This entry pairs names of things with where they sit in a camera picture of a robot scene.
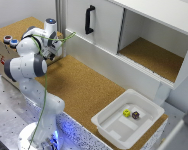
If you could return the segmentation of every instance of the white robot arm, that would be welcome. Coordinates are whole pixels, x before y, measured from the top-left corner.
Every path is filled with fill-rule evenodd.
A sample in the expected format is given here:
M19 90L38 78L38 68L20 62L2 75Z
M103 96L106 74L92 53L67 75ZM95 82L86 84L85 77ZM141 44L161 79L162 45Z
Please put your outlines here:
M36 27L28 28L23 34L21 42L16 47L20 57L7 60L4 65L5 74L13 81L19 83L19 89L25 99L33 101L41 108L44 105L45 88L34 78L41 77L47 72L45 59L52 60L55 56L62 54L62 42L49 40L57 39L56 33L57 24L54 19L46 19L44 30ZM48 92L46 93L45 109L35 133L33 144L29 150L60 149L61 145L58 141L55 145L45 144L44 146L43 143L47 141L49 143L52 135L56 132L56 115L62 113L64 107L65 103L62 99ZM28 149L29 140L31 140L33 133L31 133L29 139L24 139L23 142L20 142L19 150L22 148L23 150Z

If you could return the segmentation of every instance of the open cabinet compartment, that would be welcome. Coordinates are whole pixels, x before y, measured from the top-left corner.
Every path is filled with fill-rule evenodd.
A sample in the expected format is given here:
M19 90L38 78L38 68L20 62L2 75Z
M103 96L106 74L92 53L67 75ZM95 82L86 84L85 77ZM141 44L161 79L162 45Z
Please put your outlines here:
M118 54L176 88L188 76L188 35L125 9Z

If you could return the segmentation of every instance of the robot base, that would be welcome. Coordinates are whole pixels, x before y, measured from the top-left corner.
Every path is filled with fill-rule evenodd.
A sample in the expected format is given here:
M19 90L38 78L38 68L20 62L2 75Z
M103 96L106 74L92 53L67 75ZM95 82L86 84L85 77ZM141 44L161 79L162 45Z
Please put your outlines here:
M20 132L19 137L18 137L18 150L53 150L53 148L47 142L40 143L39 145L35 145L32 142L32 145L29 148L30 141L28 140L28 138L31 136L32 132L36 128L36 125L37 125L37 122L31 123ZM64 138L63 136L61 136L61 133L59 134L54 133L54 134L55 134L54 136L56 137L56 141L57 141L57 149L54 149L54 150L60 150L63 145Z

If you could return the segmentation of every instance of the cork surface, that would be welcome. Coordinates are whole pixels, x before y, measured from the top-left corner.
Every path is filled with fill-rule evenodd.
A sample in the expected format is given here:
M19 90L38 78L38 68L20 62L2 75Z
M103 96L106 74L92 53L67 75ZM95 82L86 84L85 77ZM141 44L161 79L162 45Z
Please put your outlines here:
M27 31L27 29L31 26L43 29L44 23L34 17L29 17L10 24L6 27L0 28L0 41L3 43L3 38L6 35L11 35L13 39L20 41L23 33ZM57 32L57 36L62 36L62 34L60 32Z
M36 80L43 85L45 83L44 77ZM65 101L66 113L113 149L117 149L98 133L91 118L124 93L125 89L70 55L48 67L47 82L48 92ZM140 149L166 119L167 116L163 115L131 150Z
M175 82L184 60L143 38L137 39L120 53L172 82Z

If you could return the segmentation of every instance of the cabinet door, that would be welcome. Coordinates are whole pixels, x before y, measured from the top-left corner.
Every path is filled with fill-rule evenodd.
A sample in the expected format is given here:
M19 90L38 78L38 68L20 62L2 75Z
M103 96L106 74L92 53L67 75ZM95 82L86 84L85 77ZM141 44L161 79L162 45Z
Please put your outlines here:
M86 10L90 5L90 28L94 32L85 34ZM68 0L67 29L75 31L83 39L113 54L117 53L123 8L107 0Z

